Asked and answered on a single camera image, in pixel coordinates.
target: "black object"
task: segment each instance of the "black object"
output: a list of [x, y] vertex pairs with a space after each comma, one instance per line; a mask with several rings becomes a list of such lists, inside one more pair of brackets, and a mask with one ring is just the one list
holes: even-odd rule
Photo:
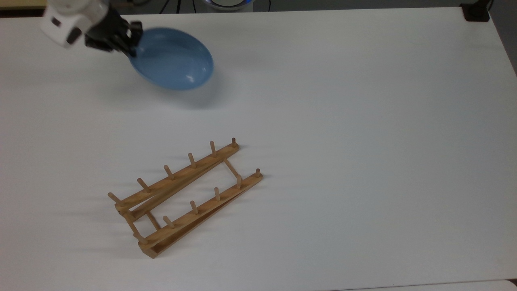
[[66, 42], [71, 45], [81, 36], [81, 34], [81, 30], [78, 27], [74, 27], [70, 34], [68, 34]]
[[490, 20], [490, 15], [488, 14], [488, 9], [486, 7], [490, 1], [491, 0], [478, 0], [474, 4], [461, 4], [460, 7], [463, 9], [465, 20], [472, 22], [488, 22]]
[[87, 47], [107, 52], [120, 51], [126, 56], [136, 56], [135, 47], [142, 37], [142, 23], [128, 23], [110, 5], [106, 17], [92, 27], [84, 36]]

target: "white device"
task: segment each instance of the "white device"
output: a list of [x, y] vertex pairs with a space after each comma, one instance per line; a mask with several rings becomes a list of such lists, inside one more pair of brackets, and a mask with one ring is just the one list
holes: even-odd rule
[[62, 47], [71, 46], [108, 13], [104, 0], [49, 0], [41, 30]]
[[49, 0], [41, 30], [62, 47], [70, 47], [84, 34], [87, 47], [120, 51], [136, 57], [142, 23], [128, 23], [108, 0]]

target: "white table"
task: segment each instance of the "white table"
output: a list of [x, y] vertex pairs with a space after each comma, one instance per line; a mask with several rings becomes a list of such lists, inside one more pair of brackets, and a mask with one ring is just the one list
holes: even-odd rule
[[[65, 50], [39, 19], [0, 19], [2, 289], [517, 277], [517, 78], [492, 22], [460, 8], [138, 19], [201, 40], [212, 79], [163, 90], [122, 54]], [[127, 197], [232, 137], [236, 169], [265, 179], [158, 258], [142, 254], [107, 192]], [[154, 214], [233, 183], [218, 166]]]

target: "wooden peg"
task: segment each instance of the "wooden peg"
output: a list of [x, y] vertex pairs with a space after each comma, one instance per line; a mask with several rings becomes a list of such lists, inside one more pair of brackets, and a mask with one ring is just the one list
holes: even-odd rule
[[117, 204], [122, 204], [122, 201], [121, 201], [120, 199], [118, 199], [118, 197], [117, 197], [117, 196], [115, 196], [115, 194], [113, 194], [113, 193], [109, 192], [109, 193], [108, 193], [108, 197], [110, 197], [110, 198], [111, 198], [111, 200], [115, 201], [115, 203], [117, 203]]
[[219, 188], [215, 187], [214, 191], [216, 192], [216, 201], [221, 201], [221, 195], [219, 195]]
[[242, 178], [240, 177], [240, 175], [237, 175], [237, 189], [240, 189], [241, 181], [242, 181]]
[[194, 156], [192, 155], [192, 153], [189, 153], [189, 160], [190, 160], [191, 168], [195, 169], [195, 161], [194, 161]]
[[197, 210], [197, 206], [195, 205], [194, 201], [190, 201], [190, 206], [192, 207], [192, 212], [194, 214], [198, 214], [199, 213], [199, 211]]
[[149, 218], [149, 220], [151, 221], [153, 226], [156, 228], [156, 230], [160, 230], [161, 227], [158, 224], [158, 222], [156, 221], [156, 218], [154, 217], [154, 215], [150, 211], [147, 211], [145, 214], [147, 214], [147, 217]]
[[171, 221], [167, 216], [164, 216], [164, 217], [163, 217], [163, 221], [165, 221], [165, 223], [167, 223], [167, 225], [168, 225], [170, 228], [174, 228], [174, 223], [172, 223], [172, 221]]
[[212, 157], [217, 157], [216, 145], [214, 144], [213, 140], [210, 142], [210, 147], [212, 148]]
[[136, 239], [138, 239], [139, 242], [143, 243], [143, 244], [147, 244], [148, 241], [140, 234], [133, 234], [134, 237], [136, 237]]
[[174, 175], [172, 174], [171, 170], [169, 169], [169, 166], [165, 165], [165, 166], [163, 166], [163, 168], [165, 169], [165, 172], [167, 172], [167, 175], [169, 175], [169, 178], [171, 178], [171, 180], [174, 180]]
[[151, 189], [149, 189], [149, 187], [147, 187], [147, 184], [144, 182], [144, 180], [142, 180], [141, 178], [138, 178], [136, 181], [138, 182], [138, 184], [140, 184], [140, 186], [142, 186], [142, 188], [145, 190], [145, 192], [151, 193]]

